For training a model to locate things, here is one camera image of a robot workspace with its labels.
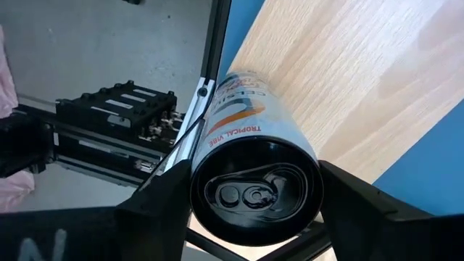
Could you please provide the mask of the pink cloth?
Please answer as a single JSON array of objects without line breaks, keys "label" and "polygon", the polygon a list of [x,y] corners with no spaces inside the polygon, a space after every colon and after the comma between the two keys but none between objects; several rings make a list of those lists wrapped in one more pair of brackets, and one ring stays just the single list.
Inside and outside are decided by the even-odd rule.
[{"label": "pink cloth", "polygon": [[[17,94],[4,48],[5,35],[0,25],[0,119],[9,116],[18,105]],[[0,213],[11,212],[35,189],[30,173],[20,171],[8,178],[0,178]]]}]

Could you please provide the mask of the black ribbed equipment box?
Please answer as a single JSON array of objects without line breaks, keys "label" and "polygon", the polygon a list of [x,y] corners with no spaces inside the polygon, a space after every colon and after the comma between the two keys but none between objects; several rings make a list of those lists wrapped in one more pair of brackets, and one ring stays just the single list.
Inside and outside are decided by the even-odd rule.
[{"label": "black ribbed equipment box", "polygon": [[177,97],[133,81],[84,93],[76,99],[58,99],[59,121],[163,154],[171,151],[178,129],[170,124]]}]

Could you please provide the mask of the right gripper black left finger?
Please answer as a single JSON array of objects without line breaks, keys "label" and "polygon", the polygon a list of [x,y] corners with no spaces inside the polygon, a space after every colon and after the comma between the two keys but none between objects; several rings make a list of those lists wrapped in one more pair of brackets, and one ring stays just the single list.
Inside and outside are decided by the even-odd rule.
[{"label": "right gripper black left finger", "polygon": [[117,206],[122,261],[181,261],[189,220],[191,161],[156,176]]}]

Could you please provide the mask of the wooden shelf black metal frame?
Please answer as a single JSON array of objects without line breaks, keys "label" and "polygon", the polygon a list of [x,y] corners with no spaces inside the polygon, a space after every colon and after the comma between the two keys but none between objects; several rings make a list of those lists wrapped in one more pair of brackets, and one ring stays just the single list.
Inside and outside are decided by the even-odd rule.
[{"label": "wooden shelf black metal frame", "polygon": [[266,0],[217,87],[191,228],[272,261],[464,261],[373,182],[464,99],[464,0]]}]

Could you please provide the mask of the white Celsius Tropical Vibe can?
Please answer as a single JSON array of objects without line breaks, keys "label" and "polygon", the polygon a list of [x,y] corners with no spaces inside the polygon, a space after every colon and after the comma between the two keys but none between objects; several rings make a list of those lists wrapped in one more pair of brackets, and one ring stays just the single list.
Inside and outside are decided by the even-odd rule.
[{"label": "white Celsius Tropical Vibe can", "polygon": [[217,87],[192,163],[191,208],[214,236],[261,247],[317,216],[323,181],[314,150],[268,85],[233,72]]}]

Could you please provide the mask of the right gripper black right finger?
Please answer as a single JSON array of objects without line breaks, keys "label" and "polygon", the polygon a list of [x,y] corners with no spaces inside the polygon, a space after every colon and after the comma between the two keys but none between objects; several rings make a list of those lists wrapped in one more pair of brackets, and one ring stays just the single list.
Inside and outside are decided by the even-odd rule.
[{"label": "right gripper black right finger", "polygon": [[330,162],[320,162],[320,173],[321,210],[337,260],[371,260],[381,221],[398,212],[394,199]]}]

